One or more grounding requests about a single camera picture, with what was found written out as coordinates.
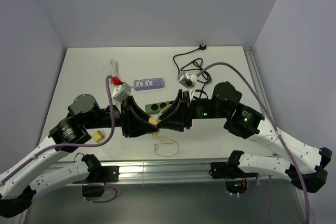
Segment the purple power strip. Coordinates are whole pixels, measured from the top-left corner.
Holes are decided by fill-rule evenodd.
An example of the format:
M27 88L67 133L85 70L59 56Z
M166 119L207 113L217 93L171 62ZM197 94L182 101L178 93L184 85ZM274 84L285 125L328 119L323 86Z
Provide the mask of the purple power strip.
M164 88L163 78L150 78L134 80L133 88L135 91L152 90Z

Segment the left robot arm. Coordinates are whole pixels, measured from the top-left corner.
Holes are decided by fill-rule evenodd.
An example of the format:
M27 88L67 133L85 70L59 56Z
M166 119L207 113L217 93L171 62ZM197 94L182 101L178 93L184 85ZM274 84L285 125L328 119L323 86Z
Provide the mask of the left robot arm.
M158 131L153 119L137 105L131 106L128 119L127 110L120 113L113 104L102 109L90 94L76 97L68 112L31 153L1 174L2 217L21 214L33 200L60 187L77 182L92 185L103 179L106 171L93 154L86 154L79 161L54 172L44 172L80 147L102 146L103 143L87 143L91 139L88 129L110 128L107 141L111 140L116 127L121 127L127 137Z

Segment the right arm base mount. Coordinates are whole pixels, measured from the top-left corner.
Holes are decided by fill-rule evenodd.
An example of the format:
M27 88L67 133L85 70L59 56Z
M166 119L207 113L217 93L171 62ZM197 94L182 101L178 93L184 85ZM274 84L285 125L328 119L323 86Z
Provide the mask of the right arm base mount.
M237 166L228 165L228 162L212 162L210 167L209 175L212 179L223 179L225 189L231 196L247 193L258 181L257 173L243 172Z

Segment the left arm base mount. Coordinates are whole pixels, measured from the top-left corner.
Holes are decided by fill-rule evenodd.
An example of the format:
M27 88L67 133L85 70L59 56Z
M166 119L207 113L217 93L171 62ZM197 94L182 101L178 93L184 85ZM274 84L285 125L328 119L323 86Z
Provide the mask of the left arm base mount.
M108 189L112 189L116 198L118 191L108 185L108 183L116 183L119 177L119 166L103 166L101 171L96 175L91 175L82 182L82 195L86 200L98 202L98 198L103 196L103 193Z

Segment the aluminium right rail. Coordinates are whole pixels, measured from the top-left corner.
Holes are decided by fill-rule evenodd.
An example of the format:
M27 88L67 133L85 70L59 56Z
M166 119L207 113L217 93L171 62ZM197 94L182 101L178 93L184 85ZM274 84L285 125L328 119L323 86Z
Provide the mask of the aluminium right rail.
M264 86L261 80L261 76L257 68L254 54L253 54L253 48L251 46L243 47L243 51L244 51L244 54L247 60L249 71L251 73L251 78L253 80L255 92L258 94L260 100L263 102L265 108L268 111L268 114L264 111L264 109L261 106L260 106L260 109L262 110L262 113L265 117L269 118L269 115L270 115L270 117L273 118L271 108L269 106L266 92L265 92L265 89L264 89Z

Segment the yellow plug adapter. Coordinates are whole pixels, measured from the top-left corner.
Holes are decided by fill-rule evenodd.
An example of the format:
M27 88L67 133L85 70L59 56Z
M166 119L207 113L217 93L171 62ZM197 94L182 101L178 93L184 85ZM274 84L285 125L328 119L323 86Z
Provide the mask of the yellow plug adapter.
M97 130L92 134L92 139L98 144L102 142L106 138L106 134L104 131Z

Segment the orange charger plug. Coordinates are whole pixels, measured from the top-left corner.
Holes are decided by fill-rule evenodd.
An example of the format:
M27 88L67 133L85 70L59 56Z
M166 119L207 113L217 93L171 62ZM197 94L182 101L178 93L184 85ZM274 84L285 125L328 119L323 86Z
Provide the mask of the orange charger plug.
M153 117L149 117L148 123L151 124L152 126L156 127L156 130L154 132L152 132L151 134L157 136L159 134L159 132L160 132L160 129L157 127L157 124L159 123L159 120L156 120Z

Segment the green power strip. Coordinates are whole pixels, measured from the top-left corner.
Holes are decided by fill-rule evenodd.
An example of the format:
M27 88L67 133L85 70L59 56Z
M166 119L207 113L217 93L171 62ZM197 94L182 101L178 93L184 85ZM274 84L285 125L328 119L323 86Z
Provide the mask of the green power strip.
M173 104L173 101L163 101L145 105L145 112L149 115L158 114L167 105Z

